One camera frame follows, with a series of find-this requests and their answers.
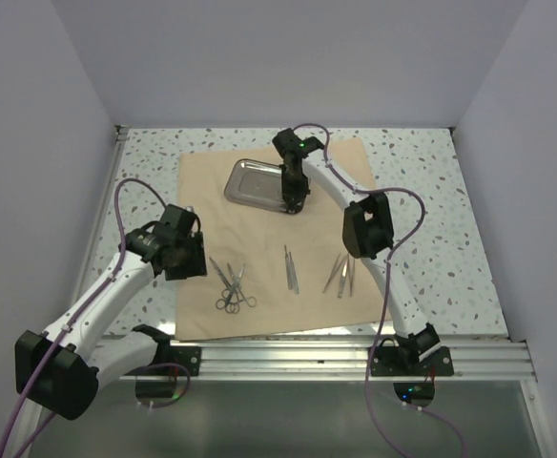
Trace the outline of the stainless steel instrument tray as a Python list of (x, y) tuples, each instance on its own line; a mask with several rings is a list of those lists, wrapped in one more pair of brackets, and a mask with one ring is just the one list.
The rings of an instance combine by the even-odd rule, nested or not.
[(227, 180), (224, 196), (236, 204), (287, 214), (281, 197), (280, 165), (250, 158), (239, 160)]

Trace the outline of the small steel scissors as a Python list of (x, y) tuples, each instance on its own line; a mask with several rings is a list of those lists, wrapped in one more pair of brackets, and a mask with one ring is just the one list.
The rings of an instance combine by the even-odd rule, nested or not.
[(226, 313), (233, 314), (235, 312), (235, 306), (232, 304), (232, 284), (229, 283), (224, 273), (218, 266), (217, 262), (212, 258), (209, 258), (209, 261), (222, 285), (222, 291), (220, 293), (219, 299), (216, 302), (216, 308), (218, 310), (223, 310)]

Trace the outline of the long steel scissors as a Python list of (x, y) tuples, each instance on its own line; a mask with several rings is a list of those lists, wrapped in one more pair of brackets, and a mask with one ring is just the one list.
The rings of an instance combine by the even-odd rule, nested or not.
[(236, 314), (239, 311), (240, 304), (245, 300), (240, 285), (243, 270), (236, 274), (230, 264), (227, 264), (227, 267), (233, 283), (229, 287), (232, 296), (229, 303), (226, 305), (226, 312)]

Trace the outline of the steel forceps with ring handles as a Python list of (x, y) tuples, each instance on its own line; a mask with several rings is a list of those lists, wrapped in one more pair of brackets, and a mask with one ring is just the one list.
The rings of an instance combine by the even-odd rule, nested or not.
[(257, 299), (254, 296), (246, 296), (242, 290), (241, 277), (244, 268), (241, 268), (242, 273), (236, 274), (230, 264), (227, 264), (228, 272), (232, 278), (233, 283), (236, 285), (234, 298), (230, 302), (227, 311), (231, 314), (236, 314), (240, 310), (240, 306), (244, 303), (248, 307), (256, 307), (258, 305)]

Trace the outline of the beige surgical wrap cloth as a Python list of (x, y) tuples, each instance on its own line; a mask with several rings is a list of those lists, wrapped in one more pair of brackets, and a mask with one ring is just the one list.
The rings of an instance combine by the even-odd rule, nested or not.
[[(176, 287), (176, 337), (201, 341), (377, 321), (382, 293), (361, 263), (356, 265), (352, 297), (349, 284), (341, 299), (335, 286), (322, 293), (337, 255), (344, 252), (339, 206), (317, 184), (297, 215), (230, 202), (224, 188), (244, 158), (281, 162), (273, 147), (194, 153), (179, 160), (177, 203), (193, 207), (201, 220), (209, 270), (207, 276), (180, 281)], [(293, 256), (298, 295), (287, 287), (284, 244)], [(221, 268), (244, 268), (242, 288), (258, 305), (243, 304), (236, 314), (218, 310), (222, 285), (209, 258)]]

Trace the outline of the steel tweezers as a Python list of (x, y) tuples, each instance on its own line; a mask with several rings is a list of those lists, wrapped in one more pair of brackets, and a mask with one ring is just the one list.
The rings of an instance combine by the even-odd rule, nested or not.
[(355, 280), (356, 264), (355, 259), (349, 259), (349, 266), (347, 269), (348, 274), (348, 284), (349, 284), (349, 296), (352, 297), (354, 294), (354, 280)]
[(334, 277), (338, 273), (338, 270), (341, 266), (341, 260), (342, 260), (342, 256), (341, 256), (341, 254), (338, 254), (336, 259), (335, 259), (335, 262), (332, 266), (332, 269), (330, 271), (329, 277), (328, 277), (325, 285), (323, 286), (322, 293), (325, 293), (327, 291), (329, 285), (331, 284), (331, 281), (334, 279)]
[(349, 275), (349, 265), (350, 265), (350, 259), (349, 259), (349, 256), (346, 255), (344, 257), (343, 262), (342, 262), (342, 268), (341, 268), (341, 271), (340, 271), (339, 287), (338, 287), (338, 293), (337, 293), (337, 297), (339, 299), (341, 299), (343, 297), (343, 294), (344, 294), (344, 289), (345, 289), (347, 278), (348, 278), (348, 275)]

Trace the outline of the steel scalpel handle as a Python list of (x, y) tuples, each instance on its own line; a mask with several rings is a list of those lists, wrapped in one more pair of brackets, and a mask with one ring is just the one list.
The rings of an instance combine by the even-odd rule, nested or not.
[(287, 287), (290, 291), (293, 291), (293, 279), (292, 279), (292, 269), (291, 269), (291, 262), (289, 257), (289, 251), (287, 249), (286, 244), (283, 245), (284, 250), (284, 261), (285, 261), (285, 270), (286, 270), (286, 278), (287, 278)]
[(293, 256), (292, 253), (289, 252), (289, 257), (290, 257), (290, 262), (291, 262), (291, 269), (292, 269), (292, 279), (293, 279), (293, 291), (296, 295), (299, 294), (299, 282), (298, 282), (298, 278), (297, 278), (297, 272), (296, 272), (296, 267), (293, 261)]

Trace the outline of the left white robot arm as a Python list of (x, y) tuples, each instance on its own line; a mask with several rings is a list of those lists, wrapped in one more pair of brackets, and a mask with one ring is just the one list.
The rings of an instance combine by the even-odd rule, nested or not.
[(158, 275), (185, 280), (205, 275), (203, 235), (192, 224), (154, 222), (122, 235), (107, 271), (41, 333), (15, 343), (15, 383), (31, 400), (68, 420), (80, 417), (104, 382), (119, 374), (93, 361), (98, 341), (116, 316)]

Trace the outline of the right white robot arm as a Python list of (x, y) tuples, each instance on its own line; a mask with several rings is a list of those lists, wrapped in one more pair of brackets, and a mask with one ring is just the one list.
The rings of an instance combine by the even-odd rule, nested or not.
[(348, 254), (361, 260), (380, 288), (384, 303), (382, 313), (389, 314), (395, 332), (390, 348), (392, 362), (403, 371), (420, 374), (432, 363), (432, 355), (441, 348), (433, 325), (418, 306), (406, 280), (392, 273), (392, 257), (410, 239), (410, 230), (394, 241), (394, 227), (387, 194), (404, 193), (418, 201), (421, 215), (415, 225), (420, 229), (425, 216), (422, 199), (399, 187), (365, 189), (333, 161), (327, 140), (314, 136), (301, 139), (292, 128), (276, 134), (272, 143), (282, 158), (281, 195), (288, 214), (299, 213), (315, 182), (343, 211), (342, 242)]

